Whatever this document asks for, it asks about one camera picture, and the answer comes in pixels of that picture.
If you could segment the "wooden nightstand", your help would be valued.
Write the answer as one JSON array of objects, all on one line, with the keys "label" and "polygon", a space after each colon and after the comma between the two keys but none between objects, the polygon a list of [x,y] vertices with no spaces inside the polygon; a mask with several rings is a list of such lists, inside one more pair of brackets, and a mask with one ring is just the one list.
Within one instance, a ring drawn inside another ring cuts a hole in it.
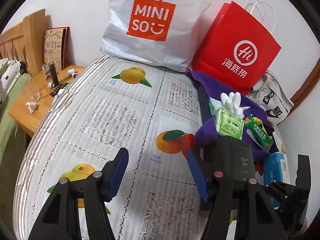
[{"label": "wooden nightstand", "polygon": [[8,112],[30,137],[32,137],[38,129],[53,101],[53,97],[50,96],[52,89],[47,87],[47,82],[44,79],[43,73],[39,72],[35,76],[35,80],[37,81],[37,86],[41,95],[37,102],[37,109],[33,113],[30,113],[25,105],[29,101],[27,96],[25,94],[20,94]]}]

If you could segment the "green snack packet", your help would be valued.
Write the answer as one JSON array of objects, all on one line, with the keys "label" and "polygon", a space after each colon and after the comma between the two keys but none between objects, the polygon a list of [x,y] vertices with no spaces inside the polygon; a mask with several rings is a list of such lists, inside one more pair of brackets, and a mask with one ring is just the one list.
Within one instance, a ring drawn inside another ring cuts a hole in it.
[{"label": "green snack packet", "polygon": [[244,119],[245,126],[247,127],[247,134],[250,138],[263,150],[269,151],[274,143],[274,140],[266,132],[263,122],[253,116],[249,115]]}]

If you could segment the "green bed sheet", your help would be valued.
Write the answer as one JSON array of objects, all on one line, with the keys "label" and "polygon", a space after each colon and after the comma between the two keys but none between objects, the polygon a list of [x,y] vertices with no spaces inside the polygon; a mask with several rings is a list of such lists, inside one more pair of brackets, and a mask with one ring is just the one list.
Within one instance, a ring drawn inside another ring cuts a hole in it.
[{"label": "green bed sheet", "polygon": [[1,107],[1,219],[13,232],[12,209],[17,175],[27,148],[27,134],[8,111],[31,76],[22,74]]}]

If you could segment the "grey Nike waist bag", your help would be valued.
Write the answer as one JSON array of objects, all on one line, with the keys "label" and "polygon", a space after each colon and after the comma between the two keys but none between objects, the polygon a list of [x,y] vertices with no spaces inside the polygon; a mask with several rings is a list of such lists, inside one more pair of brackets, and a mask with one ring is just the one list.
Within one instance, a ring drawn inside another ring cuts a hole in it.
[{"label": "grey Nike waist bag", "polygon": [[264,73],[246,96],[267,113],[267,119],[272,125],[281,123],[294,106],[282,90],[277,77],[269,70]]}]

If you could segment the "green wet wipes pack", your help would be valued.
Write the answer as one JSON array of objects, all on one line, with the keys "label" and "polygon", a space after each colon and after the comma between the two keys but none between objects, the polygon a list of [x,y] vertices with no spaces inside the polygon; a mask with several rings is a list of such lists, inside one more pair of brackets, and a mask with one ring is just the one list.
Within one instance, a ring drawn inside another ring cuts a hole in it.
[{"label": "green wet wipes pack", "polygon": [[214,119],[218,135],[228,135],[235,139],[242,139],[244,120],[234,116],[222,107],[216,110]]}]

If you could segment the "blue tissue pack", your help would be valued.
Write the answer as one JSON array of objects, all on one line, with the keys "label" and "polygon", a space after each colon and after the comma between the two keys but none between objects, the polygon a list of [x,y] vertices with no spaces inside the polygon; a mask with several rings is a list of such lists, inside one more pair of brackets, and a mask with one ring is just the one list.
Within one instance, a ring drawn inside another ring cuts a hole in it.
[{"label": "blue tissue pack", "polygon": [[264,183],[269,185],[274,180],[291,184],[286,154],[276,152],[270,155],[263,163]]}]

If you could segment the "black cylindrical bottle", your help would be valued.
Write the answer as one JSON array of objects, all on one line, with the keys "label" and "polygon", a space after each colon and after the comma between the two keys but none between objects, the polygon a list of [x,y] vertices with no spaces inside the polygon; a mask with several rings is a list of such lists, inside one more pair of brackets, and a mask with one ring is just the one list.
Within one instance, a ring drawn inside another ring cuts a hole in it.
[{"label": "black cylindrical bottle", "polygon": [[54,87],[57,87],[60,83],[59,83],[59,79],[57,77],[57,72],[56,72],[54,62],[53,61],[49,62],[48,67],[49,67],[49,71],[50,71],[50,75],[51,75]]}]

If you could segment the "wooden headboard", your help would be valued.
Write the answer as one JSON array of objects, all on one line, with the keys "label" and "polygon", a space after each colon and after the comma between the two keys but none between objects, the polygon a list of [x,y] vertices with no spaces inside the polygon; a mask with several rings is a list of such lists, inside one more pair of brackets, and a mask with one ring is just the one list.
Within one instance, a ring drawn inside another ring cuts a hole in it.
[{"label": "wooden headboard", "polygon": [[21,23],[1,34],[1,58],[23,62],[28,74],[37,75],[44,63],[46,26],[45,9],[25,16]]}]

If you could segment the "red Haidilao paper bag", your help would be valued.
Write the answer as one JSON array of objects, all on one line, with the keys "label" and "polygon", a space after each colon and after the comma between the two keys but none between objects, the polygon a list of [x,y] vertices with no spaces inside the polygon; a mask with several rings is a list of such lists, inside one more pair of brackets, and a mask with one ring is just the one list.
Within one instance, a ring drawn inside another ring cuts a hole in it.
[{"label": "red Haidilao paper bag", "polygon": [[224,3],[191,65],[246,95],[280,50],[272,34],[247,10],[235,2]]}]

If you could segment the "purple towel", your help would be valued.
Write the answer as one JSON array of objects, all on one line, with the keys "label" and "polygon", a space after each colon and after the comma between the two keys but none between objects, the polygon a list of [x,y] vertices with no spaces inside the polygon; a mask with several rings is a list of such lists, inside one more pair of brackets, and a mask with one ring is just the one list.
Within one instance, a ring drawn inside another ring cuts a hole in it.
[{"label": "purple towel", "polygon": [[188,71],[203,89],[198,93],[203,125],[195,134],[197,146],[214,143],[228,135],[250,144],[255,163],[278,152],[267,113],[252,100],[202,72]]}]

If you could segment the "brown patterned book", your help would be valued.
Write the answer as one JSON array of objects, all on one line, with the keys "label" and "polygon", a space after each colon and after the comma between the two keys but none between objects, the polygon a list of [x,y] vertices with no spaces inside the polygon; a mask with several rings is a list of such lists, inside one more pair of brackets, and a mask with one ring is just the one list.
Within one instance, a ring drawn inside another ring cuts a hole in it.
[{"label": "brown patterned book", "polygon": [[65,67],[66,44],[69,27],[50,28],[44,33],[44,63],[53,62],[56,70]]}]

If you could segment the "clear drinking glass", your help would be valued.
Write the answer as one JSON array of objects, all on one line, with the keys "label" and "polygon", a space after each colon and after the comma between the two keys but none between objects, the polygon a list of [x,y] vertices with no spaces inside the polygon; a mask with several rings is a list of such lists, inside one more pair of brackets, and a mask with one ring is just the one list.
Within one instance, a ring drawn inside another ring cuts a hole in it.
[{"label": "clear drinking glass", "polygon": [[34,77],[32,77],[31,80],[26,84],[23,93],[27,97],[28,102],[37,103],[39,101],[41,93]]}]

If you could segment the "wooden door frame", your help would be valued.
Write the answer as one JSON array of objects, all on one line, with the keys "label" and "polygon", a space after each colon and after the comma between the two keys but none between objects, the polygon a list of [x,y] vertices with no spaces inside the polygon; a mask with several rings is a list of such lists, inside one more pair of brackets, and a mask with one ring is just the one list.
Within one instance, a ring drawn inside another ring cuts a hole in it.
[{"label": "wooden door frame", "polygon": [[317,85],[320,78],[320,58],[317,60],[316,65],[313,67],[311,73],[308,75],[306,80],[301,85],[300,89],[295,92],[292,96],[291,101],[293,102],[293,107],[290,110],[292,113],[310,94]]}]

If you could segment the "small clear jar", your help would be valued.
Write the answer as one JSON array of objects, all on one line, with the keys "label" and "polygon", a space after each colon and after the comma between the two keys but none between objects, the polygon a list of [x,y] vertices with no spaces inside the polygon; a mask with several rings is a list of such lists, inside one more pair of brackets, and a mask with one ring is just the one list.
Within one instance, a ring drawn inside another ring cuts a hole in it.
[{"label": "small clear jar", "polygon": [[43,64],[41,68],[42,68],[42,72],[45,80],[49,82],[51,80],[51,74],[50,74],[50,69],[48,64]]}]

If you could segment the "white Miniso plastic bag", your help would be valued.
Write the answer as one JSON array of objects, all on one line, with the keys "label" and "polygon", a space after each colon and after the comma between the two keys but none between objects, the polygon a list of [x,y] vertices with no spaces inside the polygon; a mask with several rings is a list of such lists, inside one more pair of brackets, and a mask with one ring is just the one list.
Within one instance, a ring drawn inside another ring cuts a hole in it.
[{"label": "white Miniso plastic bag", "polygon": [[184,72],[213,0],[110,0],[103,53]]}]

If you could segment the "fruit print tablecloth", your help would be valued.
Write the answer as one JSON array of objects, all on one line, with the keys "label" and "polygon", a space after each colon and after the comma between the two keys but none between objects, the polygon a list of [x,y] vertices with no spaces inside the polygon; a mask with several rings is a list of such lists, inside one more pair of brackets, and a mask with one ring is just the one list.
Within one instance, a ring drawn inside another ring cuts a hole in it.
[{"label": "fruit print tablecloth", "polygon": [[164,67],[142,65],[148,85],[117,78],[134,62],[101,54],[46,114],[25,153],[16,182],[13,225],[27,239],[63,174],[82,164],[95,170],[129,151],[117,195],[106,203],[116,239],[200,239],[206,220],[182,152],[165,153],[157,137],[202,125],[195,82]]}]

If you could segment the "white plush toy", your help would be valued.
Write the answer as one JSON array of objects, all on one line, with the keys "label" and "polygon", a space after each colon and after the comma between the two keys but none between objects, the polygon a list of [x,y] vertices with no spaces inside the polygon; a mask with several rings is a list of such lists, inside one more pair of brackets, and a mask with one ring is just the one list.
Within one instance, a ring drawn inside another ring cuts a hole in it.
[{"label": "white plush toy", "polygon": [[12,90],[14,84],[21,76],[22,64],[17,60],[9,60],[8,58],[3,58],[0,61],[1,66],[1,83],[0,83],[0,104],[3,105],[10,91]]}]

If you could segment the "dark green gold box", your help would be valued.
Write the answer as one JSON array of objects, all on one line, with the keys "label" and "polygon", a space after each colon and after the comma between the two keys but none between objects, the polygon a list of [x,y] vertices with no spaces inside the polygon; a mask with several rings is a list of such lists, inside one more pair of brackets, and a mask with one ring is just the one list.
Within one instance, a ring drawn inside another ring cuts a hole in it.
[{"label": "dark green gold box", "polygon": [[201,147],[200,157],[207,163],[206,171],[220,170],[235,180],[231,216],[236,217],[240,190],[247,179],[255,177],[254,161],[250,144],[230,136],[220,137],[213,143]]}]

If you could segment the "crumpled white tissue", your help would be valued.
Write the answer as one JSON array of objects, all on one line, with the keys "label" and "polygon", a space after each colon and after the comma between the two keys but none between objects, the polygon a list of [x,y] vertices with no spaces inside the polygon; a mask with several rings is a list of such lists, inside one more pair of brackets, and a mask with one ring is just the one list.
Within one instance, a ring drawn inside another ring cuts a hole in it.
[{"label": "crumpled white tissue", "polygon": [[38,108],[38,104],[35,102],[27,102],[25,105],[31,114],[33,114]]}]

